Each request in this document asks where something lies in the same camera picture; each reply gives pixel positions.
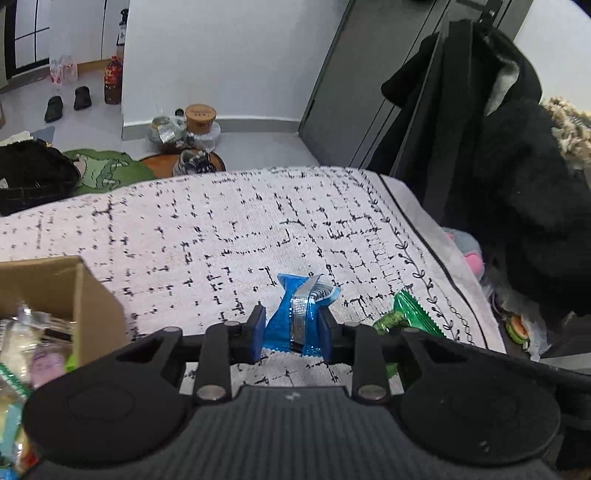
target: round wooden tray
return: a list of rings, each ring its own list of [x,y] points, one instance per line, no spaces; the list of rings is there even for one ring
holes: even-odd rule
[[[154,155],[143,159],[141,162],[146,165],[157,179],[167,179],[173,176],[173,166],[178,160],[178,154]],[[217,171],[226,171],[226,166],[220,156],[214,152],[209,154],[209,160],[217,168]]]

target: ribbed gray surface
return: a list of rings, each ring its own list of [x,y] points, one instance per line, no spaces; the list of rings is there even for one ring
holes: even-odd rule
[[[503,469],[459,467],[414,446],[380,407],[344,389],[244,387],[199,410],[169,446],[129,465],[81,471],[45,463],[27,480],[404,480],[558,477],[542,461]]]

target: round container lid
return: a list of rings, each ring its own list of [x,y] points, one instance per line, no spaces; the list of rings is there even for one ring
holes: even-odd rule
[[[195,103],[185,109],[185,116],[197,124],[210,124],[216,119],[217,112],[209,105]]]

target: plastic bag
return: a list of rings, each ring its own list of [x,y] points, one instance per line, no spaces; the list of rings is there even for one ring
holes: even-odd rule
[[[546,323],[540,314],[540,306],[513,290],[499,271],[489,268],[487,275],[494,286],[499,306],[521,317],[521,323],[529,337],[528,342],[524,343],[524,349],[534,362],[539,362],[540,357],[550,348],[546,335]]]
[[[217,122],[212,123],[212,127],[206,134],[194,134],[187,132],[187,146],[191,148],[198,148],[199,150],[205,150],[207,153],[211,153],[216,148],[217,138],[220,136],[222,128]]]
[[[148,140],[162,153],[178,153],[186,145],[187,124],[181,116],[157,116],[150,123]]]
[[[72,42],[67,32],[55,33],[49,46],[49,74],[52,83],[67,85],[78,79],[78,65],[72,55]]]
[[[4,347],[0,352],[0,362],[22,384],[30,382],[29,361],[25,352],[33,351],[41,341],[38,334],[29,325],[13,322],[10,326]]]
[[[22,399],[0,381],[0,454],[8,462],[17,459],[15,443],[21,429]]]
[[[28,370],[33,389],[36,390],[66,373],[66,359],[70,356],[70,351],[71,348],[68,349],[65,345],[44,343],[29,353]]]

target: wardrobe door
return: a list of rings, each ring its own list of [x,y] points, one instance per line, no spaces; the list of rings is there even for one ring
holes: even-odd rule
[[[448,0],[356,0],[343,16],[300,135],[320,164],[350,166],[380,110],[380,86],[402,66]]]

